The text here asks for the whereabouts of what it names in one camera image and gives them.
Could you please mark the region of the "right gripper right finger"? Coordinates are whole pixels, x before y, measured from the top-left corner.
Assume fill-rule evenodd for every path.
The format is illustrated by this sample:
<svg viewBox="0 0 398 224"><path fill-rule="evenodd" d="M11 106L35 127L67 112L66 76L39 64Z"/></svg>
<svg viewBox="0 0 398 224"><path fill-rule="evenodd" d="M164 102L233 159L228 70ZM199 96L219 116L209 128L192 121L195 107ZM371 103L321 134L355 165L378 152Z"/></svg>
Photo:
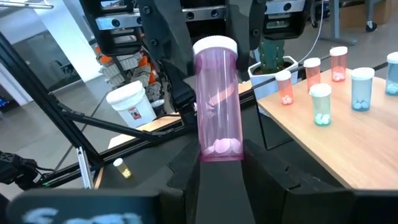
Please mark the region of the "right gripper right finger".
<svg viewBox="0 0 398 224"><path fill-rule="evenodd" d="M243 179L256 223L348 223L354 194L244 142Z"/></svg>

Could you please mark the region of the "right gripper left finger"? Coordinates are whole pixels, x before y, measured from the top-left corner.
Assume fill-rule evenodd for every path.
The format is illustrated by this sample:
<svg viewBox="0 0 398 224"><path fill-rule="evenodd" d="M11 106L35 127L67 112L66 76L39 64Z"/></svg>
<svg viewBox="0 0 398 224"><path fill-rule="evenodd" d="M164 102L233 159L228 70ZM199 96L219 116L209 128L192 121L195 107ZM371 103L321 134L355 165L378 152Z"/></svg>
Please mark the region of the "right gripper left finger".
<svg viewBox="0 0 398 224"><path fill-rule="evenodd" d="M189 141L167 163L172 175L159 194L161 224L195 224L200 186L200 145Z"/></svg>

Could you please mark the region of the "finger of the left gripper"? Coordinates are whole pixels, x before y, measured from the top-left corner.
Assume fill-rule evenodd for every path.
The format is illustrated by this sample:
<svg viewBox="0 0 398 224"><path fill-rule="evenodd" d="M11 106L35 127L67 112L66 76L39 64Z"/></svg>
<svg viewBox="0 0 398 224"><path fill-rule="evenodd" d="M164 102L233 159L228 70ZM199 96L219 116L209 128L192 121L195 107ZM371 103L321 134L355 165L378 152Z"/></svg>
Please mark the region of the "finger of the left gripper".
<svg viewBox="0 0 398 224"><path fill-rule="evenodd" d="M248 80L250 51L260 42L266 10L265 0L228 0L226 33L238 44L236 67L242 80Z"/></svg>
<svg viewBox="0 0 398 224"><path fill-rule="evenodd" d="M138 0L150 56L167 77L172 108L184 124L196 124L195 92L184 79L194 74L193 50L179 0Z"/></svg>

